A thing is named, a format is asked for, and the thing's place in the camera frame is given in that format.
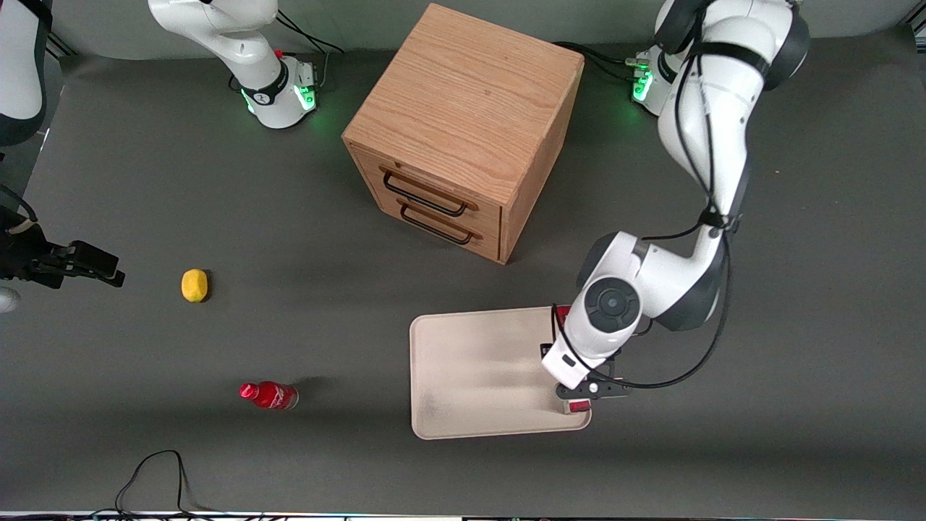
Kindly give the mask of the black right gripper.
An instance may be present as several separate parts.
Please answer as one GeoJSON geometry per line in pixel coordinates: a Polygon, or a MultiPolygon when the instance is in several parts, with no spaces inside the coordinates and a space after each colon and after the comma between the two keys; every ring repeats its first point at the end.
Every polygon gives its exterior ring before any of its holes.
{"type": "Polygon", "coordinates": [[[59,246],[44,237],[36,221],[3,208],[1,233],[1,278],[34,281],[44,287],[60,288],[65,278],[87,278],[120,288],[125,273],[118,270],[119,258],[89,243],[69,244],[67,265],[56,257],[59,246]]]}

